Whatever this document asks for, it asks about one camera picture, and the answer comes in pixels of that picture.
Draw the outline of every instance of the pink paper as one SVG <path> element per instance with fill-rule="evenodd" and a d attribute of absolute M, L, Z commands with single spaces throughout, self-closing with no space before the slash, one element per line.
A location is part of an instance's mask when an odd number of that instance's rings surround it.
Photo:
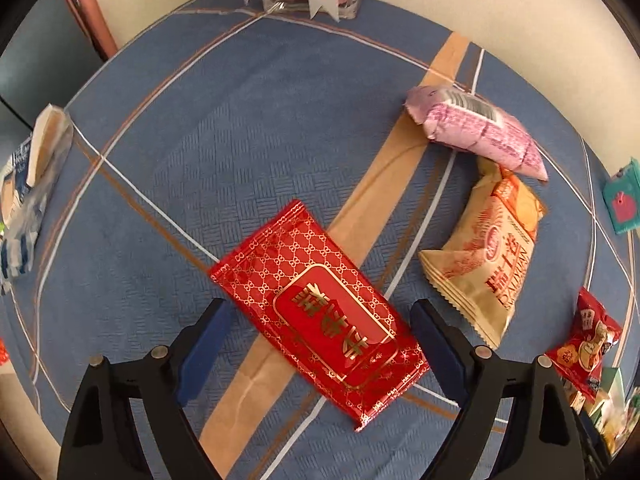
<path fill-rule="evenodd" d="M 536 143 L 501 108 L 454 88 L 433 86 L 409 90 L 404 106 L 429 139 L 484 156 L 507 170 L 548 180 Z"/>

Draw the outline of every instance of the red wet wipes package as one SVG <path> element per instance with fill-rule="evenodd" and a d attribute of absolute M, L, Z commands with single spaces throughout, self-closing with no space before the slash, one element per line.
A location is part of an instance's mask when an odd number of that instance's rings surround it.
<path fill-rule="evenodd" d="M 602 356 L 618 342 L 621 331 L 604 306 L 581 287 L 569 339 L 546 355 L 563 377 L 594 402 L 602 375 Z"/>
<path fill-rule="evenodd" d="M 210 276 L 356 431 L 429 369 L 408 325 L 299 200 Z"/>

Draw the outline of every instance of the tan stripe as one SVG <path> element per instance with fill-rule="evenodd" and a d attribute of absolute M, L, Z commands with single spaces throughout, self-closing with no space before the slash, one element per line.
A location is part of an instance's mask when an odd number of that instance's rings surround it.
<path fill-rule="evenodd" d="M 436 160 L 436 163 L 433 167 L 433 171 L 429 175 L 429 179 L 427 183 L 424 185 L 424 190 L 422 192 L 422 197 L 420 198 L 420 203 L 418 207 L 414 209 L 414 212 L 411 214 L 411 218 L 409 218 L 409 225 L 404 230 L 402 234 L 402 238 L 396 245 L 396 250 L 392 254 L 388 263 L 386 264 L 385 270 L 382 273 L 373 286 L 377 290 L 382 290 L 383 286 L 386 283 L 386 280 L 391 277 L 391 274 L 396 270 L 398 266 L 398 261 L 404 254 L 406 253 L 407 246 L 409 245 L 409 241 L 414 236 L 415 232 L 418 230 L 418 226 L 422 221 L 429 204 L 431 203 L 431 198 L 436 188 L 436 184 L 438 183 L 442 173 L 444 172 L 444 168 L 446 166 L 447 159 L 444 155 L 439 156 Z"/>
<path fill-rule="evenodd" d="M 452 33 L 423 85 L 455 80 L 469 41 Z M 327 229 L 356 265 L 382 232 L 427 147 L 422 129 L 403 112 L 343 208 Z M 200 443 L 222 478 L 293 377 L 294 368 L 259 335 L 205 424 Z"/>
<path fill-rule="evenodd" d="M 631 270 L 631 274 L 629 278 L 631 280 L 631 287 L 629 290 L 629 303 L 626 306 L 626 317 L 625 317 L 625 325 L 622 327 L 622 334 L 620 334 L 620 341 L 618 342 L 618 349 L 616 350 L 616 357 L 613 359 L 613 366 L 620 366 L 620 361 L 622 361 L 622 356 L 625 352 L 626 345 L 626 336 L 629 332 L 629 327 L 631 326 L 631 320 L 633 319 L 634 313 L 634 288 L 636 286 L 636 259 L 634 254 L 634 245 L 633 245 L 633 231 L 627 232 L 628 237 L 628 245 L 629 245 L 629 267 Z"/>
<path fill-rule="evenodd" d="M 306 416 L 308 412 L 311 411 L 311 407 L 316 403 L 318 397 L 320 395 L 314 390 L 309 392 L 309 394 L 302 400 L 300 403 L 300 407 L 289 417 L 289 420 L 285 423 L 285 425 L 280 428 L 280 431 L 273 439 L 273 442 L 264 453 L 264 456 L 258 463 L 258 465 L 254 468 L 253 471 L 249 474 L 246 480 L 255 480 L 258 478 L 258 475 L 262 472 L 264 467 L 267 465 L 269 459 L 275 454 L 275 452 L 280 447 L 280 444 L 284 442 L 284 440 L 289 436 L 289 433 L 295 426 L 298 425 L 298 421 Z"/>

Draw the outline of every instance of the orange line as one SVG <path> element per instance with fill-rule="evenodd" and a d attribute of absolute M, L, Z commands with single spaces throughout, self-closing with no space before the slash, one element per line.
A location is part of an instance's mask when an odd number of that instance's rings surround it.
<path fill-rule="evenodd" d="M 24 318 L 22 317 L 22 311 L 20 309 L 20 305 L 18 305 L 18 300 L 15 299 L 15 294 L 12 294 L 12 301 L 14 303 L 15 315 L 18 317 L 18 320 L 19 320 L 20 324 L 23 325 L 24 327 L 26 327 L 26 325 L 24 323 Z M 36 348 L 36 345 L 33 343 L 31 338 L 29 337 L 29 334 L 27 334 L 25 332 L 24 336 L 31 343 L 29 350 L 31 350 L 32 348 Z M 33 350 L 31 350 L 31 354 L 33 355 L 33 358 L 35 359 L 35 352 Z M 63 407 L 70 411 L 68 402 L 66 402 L 65 399 L 62 398 L 62 394 L 53 385 L 53 379 L 51 379 L 51 374 L 47 370 L 47 367 L 44 365 L 44 361 L 43 361 L 42 358 L 40 358 L 40 368 L 42 368 L 42 371 L 44 372 L 44 374 L 49 377 L 49 379 L 50 379 L 49 386 L 51 386 L 51 389 L 54 391 L 54 394 L 57 393 L 60 396 L 60 401 L 62 402 Z M 34 390 L 33 407 L 36 408 L 36 402 L 38 401 L 38 387 L 36 386 L 36 384 L 33 385 L 33 390 Z"/>
<path fill-rule="evenodd" d="M 100 153 L 102 155 L 104 155 L 104 153 L 107 152 L 107 150 L 113 145 L 115 139 L 120 135 L 120 133 L 123 131 L 123 129 L 127 126 L 127 123 L 129 123 L 133 119 L 133 117 L 135 117 L 135 115 L 146 104 L 148 104 L 148 102 L 151 101 L 151 99 L 153 99 L 155 97 L 155 95 L 157 95 L 159 93 L 159 91 L 162 89 L 162 87 L 165 86 L 178 72 L 180 72 L 180 70 L 184 69 L 189 63 L 193 62 L 193 60 L 195 60 L 201 53 L 203 53 L 205 50 L 207 50 L 210 46 L 214 45 L 215 43 L 220 42 L 221 40 L 223 40 L 224 38 L 226 38 L 230 34 L 233 34 L 236 30 L 238 30 L 238 28 L 244 27 L 251 20 L 255 20 L 255 16 L 252 16 L 250 18 L 247 18 L 246 20 L 243 20 L 242 22 L 238 23 L 237 25 L 231 27 L 226 32 L 218 35 L 213 40 L 209 41 L 209 43 L 207 43 L 206 45 L 204 45 L 203 47 L 198 49 L 188 60 L 183 62 L 174 72 L 172 72 L 169 76 L 167 76 L 158 86 L 156 86 L 156 88 L 154 88 L 151 91 L 151 93 L 149 95 L 147 95 L 140 102 L 140 104 L 135 108 L 135 110 L 133 110 L 129 114 L 127 119 L 120 125 L 120 127 L 116 130 L 116 132 L 111 137 L 111 139 L 109 139 L 107 141 L 107 143 L 104 145 L 104 147 L 102 148 L 102 151 Z M 89 175 L 94 171 L 95 167 L 98 164 L 98 160 L 100 160 L 100 159 L 99 158 L 95 158 L 94 159 L 94 161 L 92 162 L 91 166 L 89 167 L 87 172 L 84 174 L 84 177 L 82 177 L 82 179 L 81 179 L 80 183 L 78 184 L 78 186 L 76 186 L 76 188 L 73 190 L 73 193 L 71 194 L 68 202 L 66 203 L 66 207 L 64 208 L 64 210 L 62 211 L 62 213 L 58 217 L 58 220 L 56 221 L 56 224 L 54 225 L 53 229 L 51 230 L 51 232 L 49 234 L 49 238 L 47 239 L 47 243 L 45 244 L 44 250 L 42 252 L 41 262 L 47 261 L 49 255 L 50 255 L 50 252 L 52 250 L 52 247 L 53 247 L 53 244 L 54 244 L 54 240 L 57 237 L 58 232 L 60 231 L 60 228 L 62 227 L 62 224 L 64 223 L 65 219 L 67 218 L 67 216 L 68 216 L 68 214 L 69 214 L 69 212 L 71 210 L 72 203 L 74 202 L 74 200 L 76 199 L 76 197 L 80 193 L 80 190 L 82 189 L 84 184 L 88 181 Z M 37 304 L 37 301 L 38 301 L 38 286 L 39 286 L 38 284 L 42 280 L 42 274 L 44 272 L 44 267 L 45 266 L 40 265 L 40 269 L 38 270 L 38 277 L 36 279 L 36 287 L 35 287 L 35 291 L 33 293 L 33 304 L 34 304 L 34 306 Z M 33 333 L 35 333 L 35 332 L 36 332 L 36 327 L 33 326 Z M 30 375 L 32 377 L 33 377 L 33 374 L 35 372 L 35 366 L 36 366 L 36 361 L 34 359 L 32 365 L 31 365 L 31 370 L 30 370 Z"/>
<path fill-rule="evenodd" d="M 86 158 L 92 160 L 92 156 L 87 152 L 87 150 L 85 150 L 84 146 L 80 144 L 77 137 L 74 137 L 74 144 L 80 149 L 80 151 Z M 104 169 L 103 166 L 100 167 L 99 173 L 107 179 L 107 182 L 111 184 L 111 186 L 124 198 L 124 200 L 127 201 L 127 203 L 133 208 L 133 210 L 140 216 L 142 216 L 142 218 L 149 225 L 151 225 L 153 229 L 158 231 L 162 238 L 169 242 L 176 251 L 184 256 L 187 261 L 189 261 L 195 267 L 200 269 L 205 274 L 208 274 L 209 267 L 199 259 L 197 259 L 187 247 L 182 245 L 169 231 L 162 227 L 155 218 L 153 218 L 148 212 L 146 212 L 142 208 L 142 206 L 138 202 L 136 202 L 136 200 L 120 185 L 120 183 Z"/>
<path fill-rule="evenodd" d="M 420 397 L 417 397 L 414 394 L 410 394 L 409 392 L 403 394 L 402 397 L 400 398 L 404 400 L 408 400 L 409 402 L 412 402 L 414 404 L 417 404 L 421 408 L 425 408 L 430 412 L 434 412 L 439 415 L 442 415 L 444 418 L 448 418 L 449 420 L 456 420 L 458 418 L 458 414 L 456 412 L 450 412 L 449 410 L 445 410 L 444 408 L 441 408 L 440 406 L 436 406 L 435 404 L 432 404 L 428 400 L 421 399 Z M 495 431 L 496 433 L 504 433 L 505 428 L 494 425 L 491 428 L 491 431 Z"/>
<path fill-rule="evenodd" d="M 239 10 L 239 9 L 228 9 L 226 7 L 200 7 L 200 8 L 197 8 L 197 9 L 189 8 L 189 9 L 177 10 L 176 12 L 174 12 L 174 14 L 197 14 L 197 12 L 199 10 L 204 10 L 205 12 L 207 10 L 234 12 L 235 10 Z M 398 48 L 389 46 L 388 44 L 380 43 L 379 41 L 376 41 L 376 40 L 370 38 L 369 36 L 364 36 L 363 34 L 359 34 L 357 32 L 353 32 L 352 30 L 349 30 L 349 29 L 346 29 L 346 28 L 341 28 L 341 27 L 336 27 L 335 25 L 329 25 L 327 23 L 317 22 L 316 20 L 310 20 L 308 18 L 300 18 L 299 16 L 293 16 L 293 15 L 289 15 L 289 14 L 284 16 L 284 18 L 286 18 L 288 21 L 292 21 L 292 22 L 311 23 L 315 28 L 324 28 L 326 30 L 334 30 L 335 32 L 340 32 L 341 34 L 344 34 L 345 36 L 351 36 L 352 38 L 358 38 L 359 40 L 366 41 L 367 43 L 374 44 L 375 46 L 381 46 L 385 50 L 389 50 L 389 51 L 395 52 L 396 54 L 398 54 L 398 55 L 400 55 L 402 57 L 410 59 L 414 63 L 417 63 L 417 64 L 421 65 L 422 68 L 425 69 L 425 70 L 428 70 L 430 68 L 430 65 L 428 63 L 424 62 L 421 59 L 418 59 L 417 57 L 411 56 L 410 54 L 407 54 L 406 52 L 403 52 L 402 50 L 399 50 Z"/>

